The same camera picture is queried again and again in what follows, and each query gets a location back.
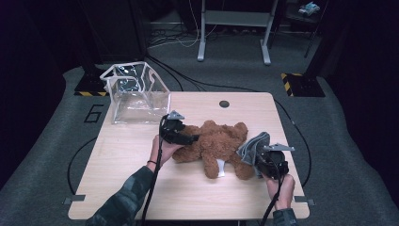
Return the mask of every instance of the wooden table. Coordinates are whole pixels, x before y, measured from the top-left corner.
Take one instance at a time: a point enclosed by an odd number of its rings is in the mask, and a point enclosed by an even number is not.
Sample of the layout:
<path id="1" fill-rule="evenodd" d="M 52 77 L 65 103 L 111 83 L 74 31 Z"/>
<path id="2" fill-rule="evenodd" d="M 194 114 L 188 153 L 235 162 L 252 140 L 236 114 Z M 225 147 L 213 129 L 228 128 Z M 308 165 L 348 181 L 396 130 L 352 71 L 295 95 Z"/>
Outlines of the wooden table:
<path id="1" fill-rule="evenodd" d="M 230 106 L 223 108 L 220 101 L 228 101 Z M 201 126 L 207 120 L 227 125 L 242 121 L 248 128 L 247 139 L 265 131 L 271 136 L 271 144 L 288 145 L 269 93 L 172 92 L 170 110 L 184 115 L 186 125 Z M 111 124 L 108 110 L 76 192 L 85 199 L 72 203 L 69 217 L 90 218 L 132 173 L 146 164 L 157 133 L 158 124 Z M 284 153 L 296 180 L 294 195 L 304 196 L 292 155 Z M 225 172 L 225 177 L 211 180 L 205 176 L 201 160 L 178 164 L 170 159 L 159 171 L 147 219 L 262 218 L 270 203 L 264 180 L 255 176 L 239 180 L 230 164 L 226 164 Z M 292 207 L 298 218 L 310 213 L 306 203 L 293 202 Z"/>

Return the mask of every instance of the transparent container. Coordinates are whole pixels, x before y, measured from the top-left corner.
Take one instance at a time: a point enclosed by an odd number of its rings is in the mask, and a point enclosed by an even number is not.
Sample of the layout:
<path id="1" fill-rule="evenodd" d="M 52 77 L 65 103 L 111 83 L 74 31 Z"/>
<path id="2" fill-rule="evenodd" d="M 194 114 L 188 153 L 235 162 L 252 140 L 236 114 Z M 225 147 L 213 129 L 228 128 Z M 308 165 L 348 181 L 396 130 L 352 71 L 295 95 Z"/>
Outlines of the transparent container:
<path id="1" fill-rule="evenodd" d="M 100 78 L 111 98 L 112 123 L 159 123 L 170 91 L 146 62 L 114 64 Z"/>

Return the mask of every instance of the wire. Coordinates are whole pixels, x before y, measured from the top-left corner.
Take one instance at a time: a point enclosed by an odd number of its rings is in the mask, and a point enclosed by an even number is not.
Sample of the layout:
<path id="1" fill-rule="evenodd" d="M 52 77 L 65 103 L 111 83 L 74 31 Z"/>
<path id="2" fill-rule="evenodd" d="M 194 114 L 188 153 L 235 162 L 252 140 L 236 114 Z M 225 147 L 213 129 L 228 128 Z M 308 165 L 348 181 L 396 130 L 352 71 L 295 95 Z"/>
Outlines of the wire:
<path id="1" fill-rule="evenodd" d="M 162 124 L 163 124 L 164 120 L 167 118 L 167 116 L 168 115 L 163 116 L 162 119 L 159 122 L 159 132 L 158 132 L 159 136 L 161 136 L 161 134 L 162 134 L 161 133 Z M 152 176 L 152 182 L 151 182 L 151 186 L 150 186 L 149 196 L 147 197 L 146 204 L 145 204 L 144 209 L 143 209 L 143 215 L 141 217 L 141 226 L 145 226 L 146 225 L 147 211 L 149 209 L 150 202 L 151 202 L 151 199 L 152 199 L 152 194 L 153 194 L 153 191 L 155 189 L 155 184 L 156 184 L 156 179 L 158 177 L 158 172 L 161 169 L 162 142 L 163 141 L 164 141 L 164 138 L 163 137 L 159 137 L 159 149 L 158 149 L 158 155 L 157 155 L 157 158 L 156 158 L 155 171 L 153 172 L 153 176 Z"/>
<path id="2" fill-rule="evenodd" d="M 198 80 L 195 80 L 193 78 L 190 78 L 180 72 L 178 72 L 177 70 L 173 69 L 172 67 L 168 66 L 168 64 L 156 59 L 153 56 L 148 55 L 149 59 L 151 60 L 155 60 L 157 63 L 162 64 L 163 66 L 165 66 L 165 68 L 163 68 L 164 70 L 166 68 L 168 68 L 169 70 L 174 71 L 175 73 L 177 73 L 181 78 L 186 79 L 187 81 L 191 82 L 191 83 L 199 83 L 205 86 L 210 86 L 210 87 L 218 87 L 218 88 L 229 88 L 229 89 L 241 89 L 241 90 L 248 90 L 248 91 L 253 91 L 253 92 L 259 92 L 258 90 L 255 89 L 248 89 L 248 88 L 242 88 L 242 87 L 232 87 L 232 86 L 223 86 L 223 85 L 216 85 L 216 84 L 209 84 L 209 83 L 204 83 L 204 82 L 200 82 Z M 307 182 L 309 181 L 310 177 L 311 177 L 311 165 L 312 165 L 312 161 L 311 161 L 311 149 L 309 148 L 308 142 L 306 141 L 305 137 L 303 136 L 303 134 L 300 132 L 299 128 L 296 126 L 295 122 L 291 119 L 291 116 L 288 114 L 287 110 L 285 109 L 285 107 L 279 102 L 277 101 L 275 98 L 273 98 L 274 102 L 276 102 L 281 109 L 283 110 L 283 112 L 285 113 L 285 115 L 287 116 L 287 118 L 290 120 L 290 122 L 293 124 L 294 128 L 296 129 L 296 131 L 299 133 L 299 135 L 301 136 L 303 142 L 306 145 L 306 150 L 308 153 L 308 158 L 309 158 L 309 168 L 308 168 L 308 173 L 307 176 L 305 178 L 305 181 L 301 184 L 302 187 L 305 187 L 305 185 L 307 184 Z"/>
<path id="3" fill-rule="evenodd" d="M 262 218 L 262 221 L 260 224 L 261 226 L 264 226 L 264 224 L 267 221 L 267 217 L 269 216 L 270 212 L 272 211 L 273 206 L 275 205 L 276 201 L 279 199 L 279 192 L 281 191 L 281 186 L 284 181 L 284 176 L 282 176 L 282 179 L 281 179 L 281 175 L 279 174 L 279 168 L 277 167 L 277 165 L 273 161 L 273 159 L 270 157 L 268 160 L 270 160 L 273 163 L 273 166 L 276 168 L 277 177 L 279 179 L 279 187 L 277 189 L 276 194 L 273 196 L 272 201 L 270 202 L 269 206 L 267 206 L 267 209 L 264 212 L 264 215 L 263 215 L 263 218 Z"/>
<path id="4" fill-rule="evenodd" d="M 77 150 L 77 152 L 73 155 L 73 157 L 72 157 L 70 163 L 68 164 L 68 171 L 67 171 L 68 185 L 70 186 L 70 190 L 71 190 L 71 193 L 72 193 L 73 195 L 76 195 L 76 192 L 73 190 L 73 188 L 72 188 L 72 183 L 71 183 L 71 165 L 72 165 L 73 159 L 77 156 L 77 154 L 78 154 L 83 148 L 85 148 L 90 142 L 92 142 L 92 141 L 95 140 L 95 139 L 97 139 L 97 137 L 92 138 L 91 140 L 89 140 L 88 142 L 86 142 L 84 145 L 82 145 L 82 146 Z"/>

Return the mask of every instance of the black cable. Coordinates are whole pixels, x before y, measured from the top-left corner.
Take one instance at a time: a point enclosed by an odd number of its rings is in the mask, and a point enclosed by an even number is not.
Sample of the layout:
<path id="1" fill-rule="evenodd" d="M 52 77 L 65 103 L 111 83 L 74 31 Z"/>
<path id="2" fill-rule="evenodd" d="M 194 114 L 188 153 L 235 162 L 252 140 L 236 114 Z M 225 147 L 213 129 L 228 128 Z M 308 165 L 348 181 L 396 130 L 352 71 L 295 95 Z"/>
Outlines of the black cable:
<path id="1" fill-rule="evenodd" d="M 180 90 L 181 90 L 181 91 L 184 91 L 184 90 L 183 90 L 183 86 L 182 86 L 182 84 L 180 83 L 179 79 L 177 79 L 177 77 L 176 77 L 175 75 L 173 75 L 173 73 L 171 73 L 170 71 L 166 70 L 166 69 L 164 68 L 164 66 L 160 65 L 157 61 L 155 61 L 154 59 L 152 59 L 152 57 L 151 57 L 150 55 L 148 55 L 148 54 L 147 54 L 147 58 L 150 59 L 150 60 L 152 60 L 152 62 L 158 64 L 159 67 L 161 67 L 161 68 L 164 69 L 167 73 L 169 73 L 169 74 L 176 80 L 176 82 L 179 84 Z"/>
<path id="2" fill-rule="evenodd" d="M 164 120 L 167 118 L 168 115 L 162 117 L 162 119 L 159 122 L 159 136 L 161 136 L 161 129 L 162 129 L 162 124 L 164 122 Z M 147 211 L 148 208 L 150 206 L 150 202 L 152 199 L 152 194 L 153 191 L 155 189 L 155 183 L 156 183 L 156 179 L 158 177 L 158 172 L 161 169 L 161 157 L 162 157 L 162 142 L 164 141 L 163 137 L 159 137 L 159 149 L 158 149 L 158 155 L 156 158 L 156 166 L 155 166 L 155 171 L 153 172 L 153 176 L 152 176 L 152 182 L 151 182 L 151 186 L 150 186 L 150 192 L 149 192 L 149 196 L 147 197 L 146 200 L 146 204 L 144 206 L 143 209 L 143 215 L 141 217 L 141 226 L 145 226 L 146 225 L 146 216 L 147 216 Z"/>
<path id="3" fill-rule="evenodd" d="M 281 107 L 281 109 L 284 111 L 285 115 L 287 115 L 287 118 L 291 121 L 291 123 L 293 124 L 294 128 L 299 133 L 299 135 L 301 136 L 303 142 L 306 145 L 306 150 L 308 151 L 308 158 L 309 158 L 309 168 L 308 168 L 308 174 L 306 176 L 306 179 L 302 183 L 302 187 L 305 187 L 306 183 L 309 181 L 309 178 L 311 177 L 311 165 L 312 165 L 312 162 L 311 162 L 311 149 L 309 148 L 308 142 L 306 141 L 305 137 L 303 137 L 303 135 L 300 132 L 299 128 L 296 126 L 295 122 L 291 119 L 291 117 L 288 114 L 287 110 L 282 106 L 282 104 L 280 102 L 278 102 L 276 100 L 275 100 L 275 102 Z"/>
<path id="4" fill-rule="evenodd" d="M 263 218 L 262 218 L 262 221 L 261 221 L 261 226 L 264 226 L 264 224 L 267 221 L 267 217 L 269 216 L 270 212 L 273 209 L 273 206 L 276 204 L 276 201 L 279 199 L 279 192 L 281 191 L 281 186 L 282 186 L 282 183 L 284 181 L 284 176 L 281 179 L 281 175 L 279 174 L 279 168 L 277 167 L 277 165 L 273 161 L 273 159 L 269 158 L 268 160 L 270 160 L 273 163 L 273 166 L 276 168 L 276 173 L 277 173 L 277 177 L 278 177 L 278 180 L 279 180 L 279 187 L 277 189 L 276 194 L 273 196 L 272 201 L 270 202 L 269 206 L 267 206 L 267 209 L 264 212 L 264 215 L 263 215 Z"/>
<path id="5" fill-rule="evenodd" d="M 195 80 L 193 78 L 190 78 L 180 72 L 178 72 L 177 70 L 173 69 L 172 67 L 168 66 L 168 64 L 156 59 L 155 57 L 151 56 L 152 59 L 156 60 L 157 62 L 159 62 L 160 64 L 164 65 L 166 68 L 174 71 L 175 73 L 177 73 L 180 77 L 186 79 L 187 81 L 190 81 L 192 83 L 200 83 L 202 85 L 205 86 L 210 86 L 210 87 L 218 87 L 218 88 L 229 88 L 229 89 L 241 89 L 241 90 L 248 90 L 248 91 L 253 91 L 253 92 L 259 92 L 258 90 L 255 89 L 248 89 L 248 88 L 240 88 L 240 87 L 231 87 L 231 86 L 222 86 L 222 85 L 215 85 L 215 84 L 209 84 L 209 83 L 204 83 L 204 82 L 200 82 L 198 80 Z M 295 122 L 291 119 L 290 115 L 288 114 L 287 110 L 284 108 L 284 106 L 277 101 L 276 99 L 273 98 L 273 100 L 281 107 L 281 109 L 284 111 L 285 115 L 288 117 L 288 119 L 291 121 L 291 123 L 293 124 L 294 128 L 296 129 L 296 131 L 299 133 L 299 135 L 301 136 L 303 142 L 306 145 L 306 149 L 308 152 L 308 157 L 309 157 L 309 168 L 308 168 L 308 174 L 306 176 L 305 181 L 301 184 L 302 187 L 305 187 L 305 185 L 307 184 L 307 182 L 309 181 L 309 178 L 311 177 L 311 149 L 309 148 L 308 142 L 306 141 L 305 137 L 302 135 L 302 133 L 300 132 L 299 128 L 296 126 Z"/>
<path id="6" fill-rule="evenodd" d="M 82 145 L 82 146 L 77 150 L 77 152 L 73 155 L 73 157 L 72 157 L 72 159 L 71 159 L 71 161 L 70 161 L 70 164 L 68 165 L 67 179 L 68 179 L 68 185 L 70 186 L 70 190 L 71 190 L 71 193 L 72 193 L 73 195 L 76 195 L 76 192 L 75 192 L 75 191 L 73 190 L 73 188 L 72 188 L 71 174 L 70 174 L 70 172 L 71 172 L 71 165 L 72 165 L 73 159 L 77 156 L 77 154 L 78 154 L 83 148 L 86 147 L 86 145 L 88 145 L 90 142 L 92 142 L 92 141 L 95 140 L 95 139 L 97 139 L 97 137 L 92 138 L 91 140 L 89 140 L 88 142 L 86 142 L 84 145 Z"/>
<path id="7" fill-rule="evenodd" d="M 157 59 L 157 58 L 155 58 L 155 57 L 153 57 L 153 56 L 150 56 L 149 54 L 147 54 L 147 58 L 150 59 L 152 62 L 156 63 L 158 66 L 160 66 L 162 69 L 164 69 L 167 73 L 169 73 L 169 74 L 178 82 L 178 84 L 179 84 L 181 90 L 183 91 L 182 84 L 180 83 L 179 79 L 177 79 L 176 76 L 173 75 L 173 74 L 167 69 L 167 67 L 168 67 L 167 64 L 163 63 L 162 61 L 160 61 L 159 59 Z M 198 91 L 200 91 L 201 86 L 195 84 L 195 82 L 192 82 L 192 81 L 189 81 L 189 82 L 190 82 L 191 84 L 193 84 L 193 85 L 198 89 Z"/>

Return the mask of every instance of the brown teddy bear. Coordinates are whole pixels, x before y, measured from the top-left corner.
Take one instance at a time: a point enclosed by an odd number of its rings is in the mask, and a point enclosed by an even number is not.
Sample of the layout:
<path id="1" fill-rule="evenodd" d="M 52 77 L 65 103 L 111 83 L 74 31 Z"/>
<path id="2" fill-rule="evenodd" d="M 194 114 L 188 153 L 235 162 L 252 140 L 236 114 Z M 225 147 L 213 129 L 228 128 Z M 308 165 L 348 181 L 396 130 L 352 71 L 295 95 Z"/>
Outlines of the brown teddy bear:
<path id="1" fill-rule="evenodd" d="M 254 169 L 242 162 L 241 157 L 236 153 L 247 140 L 247 132 L 247 126 L 243 122 L 229 126 L 206 121 L 201 128 L 195 125 L 186 125 L 181 133 L 199 135 L 199 140 L 179 149 L 172 157 L 179 163 L 192 162 L 202 158 L 205 175 L 210 179 L 215 179 L 220 175 L 217 162 L 222 160 L 221 162 L 233 165 L 239 179 L 247 180 L 253 176 Z"/>

